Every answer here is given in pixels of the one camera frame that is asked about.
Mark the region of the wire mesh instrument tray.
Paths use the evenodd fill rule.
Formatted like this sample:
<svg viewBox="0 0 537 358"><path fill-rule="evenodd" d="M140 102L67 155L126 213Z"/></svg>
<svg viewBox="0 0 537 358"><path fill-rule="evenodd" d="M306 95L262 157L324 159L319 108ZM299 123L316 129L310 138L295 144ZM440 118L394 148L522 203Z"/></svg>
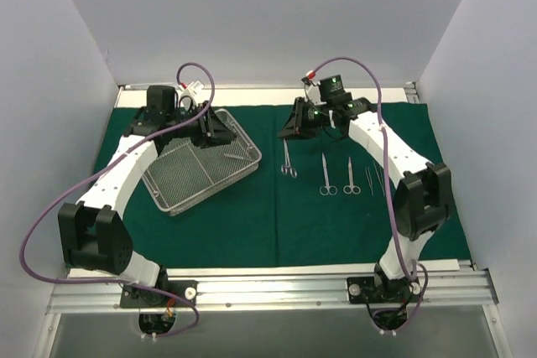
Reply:
<svg viewBox="0 0 537 358"><path fill-rule="evenodd" d="M144 172L143 183L160 211L181 214L257 170L259 148L227 109L216 110L216 115L237 135L235 141L198 148L187 138L174 139ZM253 161L226 158L224 153Z"/></svg>

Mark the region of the steel needle holder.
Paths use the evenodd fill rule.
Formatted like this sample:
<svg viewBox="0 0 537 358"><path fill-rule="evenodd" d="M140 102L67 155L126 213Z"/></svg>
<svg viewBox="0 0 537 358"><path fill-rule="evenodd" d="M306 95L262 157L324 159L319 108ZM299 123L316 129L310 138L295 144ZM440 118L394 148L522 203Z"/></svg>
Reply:
<svg viewBox="0 0 537 358"><path fill-rule="evenodd" d="M337 187L330 182L330 177L328 173L326 156L324 153L321 154L322 170L324 177L324 184L319 188L321 196L334 196L337 194Z"/></svg>

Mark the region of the steel surgical scissors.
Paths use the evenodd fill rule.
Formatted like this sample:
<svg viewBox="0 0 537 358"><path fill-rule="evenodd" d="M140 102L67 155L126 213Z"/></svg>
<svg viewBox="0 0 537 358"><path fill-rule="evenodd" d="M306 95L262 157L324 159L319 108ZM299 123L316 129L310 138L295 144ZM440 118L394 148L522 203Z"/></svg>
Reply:
<svg viewBox="0 0 537 358"><path fill-rule="evenodd" d="M348 160L347 160L347 175L348 175L348 184L343 186L343 193L345 195L360 195L362 190L358 185L354 183L354 174L353 174L351 157L348 157Z"/></svg>

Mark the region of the green surgical drape cloth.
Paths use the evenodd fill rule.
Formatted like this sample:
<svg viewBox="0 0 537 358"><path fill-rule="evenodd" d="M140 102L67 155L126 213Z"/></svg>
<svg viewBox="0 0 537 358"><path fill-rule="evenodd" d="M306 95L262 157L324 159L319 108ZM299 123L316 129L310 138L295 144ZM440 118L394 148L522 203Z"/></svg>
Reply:
<svg viewBox="0 0 537 358"><path fill-rule="evenodd" d="M284 145L277 134L288 106L234 106L231 114L262 153L258 169L176 216L160 211L143 184L123 221L136 252L168 268L291 267L371 263L391 237L386 200L373 161L351 140L327 135L288 142L297 178L283 175ZM321 154L334 196L321 196ZM360 195L345 195L352 158ZM365 175L373 177L371 196Z"/></svg>

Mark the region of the steel tweezers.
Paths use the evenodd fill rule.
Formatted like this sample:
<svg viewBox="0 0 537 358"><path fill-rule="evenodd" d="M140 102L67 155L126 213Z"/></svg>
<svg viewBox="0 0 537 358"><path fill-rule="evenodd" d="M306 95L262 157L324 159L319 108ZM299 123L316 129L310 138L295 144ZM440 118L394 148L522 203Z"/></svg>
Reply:
<svg viewBox="0 0 537 358"><path fill-rule="evenodd" d="M371 175L371 170L369 167L365 168L365 175L368 182L368 187L370 189L371 196L374 196L374 187L373 187L373 177Z"/></svg>
<svg viewBox="0 0 537 358"><path fill-rule="evenodd" d="M378 178L378 183L379 183L380 189L381 189L383 195L386 195L385 187L384 187L384 184L383 184L382 169L377 163L373 163L373 167L374 167L375 173L376 173L377 178Z"/></svg>

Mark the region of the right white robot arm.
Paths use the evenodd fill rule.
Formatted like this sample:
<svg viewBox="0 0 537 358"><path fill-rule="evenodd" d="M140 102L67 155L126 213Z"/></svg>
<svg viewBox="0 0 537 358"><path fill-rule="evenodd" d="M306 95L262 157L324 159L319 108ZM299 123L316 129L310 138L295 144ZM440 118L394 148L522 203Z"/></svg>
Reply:
<svg viewBox="0 0 537 358"><path fill-rule="evenodd" d="M341 129L383 169L392 236L372 284L377 298L392 301L403 291L401 279L415 281L421 252L451 216L451 171L412 149L384 121L382 106L365 98L316 106L298 97L279 138L306 140L324 127Z"/></svg>

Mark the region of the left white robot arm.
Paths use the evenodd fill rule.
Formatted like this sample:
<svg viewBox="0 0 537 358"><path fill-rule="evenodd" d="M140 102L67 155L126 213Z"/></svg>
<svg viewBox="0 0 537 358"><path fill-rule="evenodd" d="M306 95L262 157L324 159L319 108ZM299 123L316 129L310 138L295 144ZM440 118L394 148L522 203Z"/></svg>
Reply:
<svg viewBox="0 0 537 358"><path fill-rule="evenodd" d="M198 117L185 117L174 104L139 108L92 187L58 212L65 263L114 275L125 284L139 284L138 295L150 307L168 300L169 285L162 280L161 265L134 251L124 211L145 171L172 140L188 138L198 148L235 140L235 133L208 104L198 106L196 112Z"/></svg>

